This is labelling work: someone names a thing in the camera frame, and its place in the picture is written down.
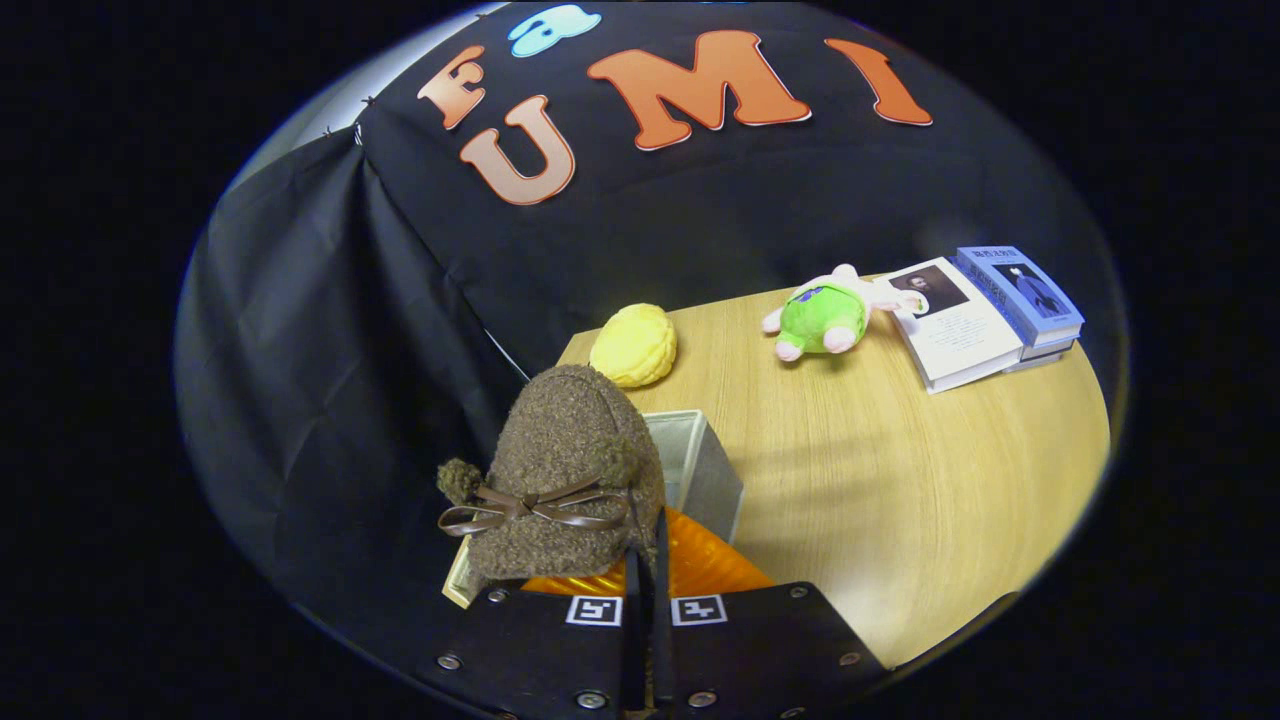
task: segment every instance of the wooden table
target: wooden table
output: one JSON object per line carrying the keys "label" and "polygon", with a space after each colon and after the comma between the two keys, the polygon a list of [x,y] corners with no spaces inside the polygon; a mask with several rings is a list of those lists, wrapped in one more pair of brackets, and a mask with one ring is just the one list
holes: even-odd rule
{"label": "wooden table", "polygon": [[[884,313],[844,355],[785,365],[760,319],[778,290],[671,311],[669,375],[641,413],[700,409],[745,486],[735,547],[809,580],[890,667],[1020,591],[1068,538],[1110,447],[1078,342],[1062,360],[929,396]],[[585,364],[599,331],[561,364]]]}

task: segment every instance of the black metal plate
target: black metal plate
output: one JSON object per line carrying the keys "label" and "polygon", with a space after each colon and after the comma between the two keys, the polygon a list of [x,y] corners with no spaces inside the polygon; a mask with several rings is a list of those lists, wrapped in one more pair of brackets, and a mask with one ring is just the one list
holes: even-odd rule
{"label": "black metal plate", "polygon": [[[810,583],[719,600],[727,621],[671,629],[672,719],[776,719],[795,708],[814,714],[847,705],[887,674]],[[695,693],[714,693],[714,702],[692,707]]]}
{"label": "black metal plate", "polygon": [[[417,675],[494,714],[622,717],[623,628],[566,623],[573,601],[568,596],[507,589],[502,602],[490,602],[489,592],[497,587],[481,591],[451,637],[424,653]],[[442,656],[456,657],[461,666],[442,667]],[[582,692],[602,694],[608,705],[584,708],[577,703]]]}

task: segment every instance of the orange letter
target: orange letter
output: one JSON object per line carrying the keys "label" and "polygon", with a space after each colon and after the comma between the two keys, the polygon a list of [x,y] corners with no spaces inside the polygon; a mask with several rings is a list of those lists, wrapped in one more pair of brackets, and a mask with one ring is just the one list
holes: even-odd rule
{"label": "orange letter", "polygon": [[568,142],[547,117],[547,96],[534,95],[507,113],[507,124],[522,127],[534,145],[543,151],[547,169],[536,177],[525,177],[498,147],[498,131],[480,131],[458,154],[463,163],[471,163],[480,170],[489,187],[512,205],[536,205],[552,195],[564,190],[573,177],[573,151]]}
{"label": "orange letter", "polygon": [[863,73],[863,77],[867,78],[867,83],[872,86],[872,92],[876,94],[876,105],[872,109],[876,110],[877,115],[886,120],[906,123],[909,126],[933,124],[933,118],[929,117],[924,108],[915,104],[911,94],[902,86],[902,81],[897,79],[893,70],[888,69],[888,58],[883,54],[847,40],[828,37],[823,42],[844,53],[854,63],[854,67]]}
{"label": "orange letter", "polygon": [[745,126],[809,118],[809,106],[787,92],[759,45],[760,38],[751,32],[704,32],[694,46],[692,72],[644,50],[625,50],[596,61],[586,76],[609,81],[622,95],[640,124],[640,150],[675,145],[694,133],[689,123],[672,119],[663,100],[710,129],[724,127],[726,87],[737,97],[733,117]]}
{"label": "orange letter", "polygon": [[444,129],[458,127],[462,118],[484,100],[483,87],[475,92],[462,87],[468,82],[475,85],[484,77],[484,68],[470,61],[480,55],[484,55],[484,47],[479,45],[467,47],[417,91],[419,100],[426,97],[444,113]]}

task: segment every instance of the brown fuzzy hat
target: brown fuzzy hat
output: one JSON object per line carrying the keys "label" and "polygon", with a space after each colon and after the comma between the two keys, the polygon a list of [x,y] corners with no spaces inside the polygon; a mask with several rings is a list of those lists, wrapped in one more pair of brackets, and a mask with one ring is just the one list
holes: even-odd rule
{"label": "brown fuzzy hat", "polygon": [[[585,577],[609,570],[628,544],[654,548],[664,492],[658,448],[644,418],[612,380],[586,365],[562,365],[535,377],[516,400],[489,475],[461,460],[440,468],[438,486],[458,505],[485,486],[512,497],[547,493],[600,478],[623,491],[626,521],[588,529],[539,515],[507,518],[471,536],[472,582],[532,577]],[[573,505],[576,514],[608,518],[605,500]]]}

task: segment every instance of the leather bow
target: leather bow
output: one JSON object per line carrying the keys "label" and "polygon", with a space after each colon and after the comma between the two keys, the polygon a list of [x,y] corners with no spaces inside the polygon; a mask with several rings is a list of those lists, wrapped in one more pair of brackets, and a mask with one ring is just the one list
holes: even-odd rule
{"label": "leather bow", "polygon": [[[476,488],[476,497],[489,501],[492,505],[454,505],[440,515],[436,525],[445,533],[458,537],[489,530],[502,525],[507,520],[525,515],[538,515],[562,525],[572,525],[588,530],[612,530],[622,525],[631,506],[621,492],[595,487],[599,482],[600,478],[589,478],[550,492],[529,493],[518,498],[481,486]],[[608,500],[613,505],[612,509],[614,512],[608,518],[591,518],[566,510],[573,505],[593,500]],[[476,516],[471,520],[465,519],[471,514],[483,516]]]}

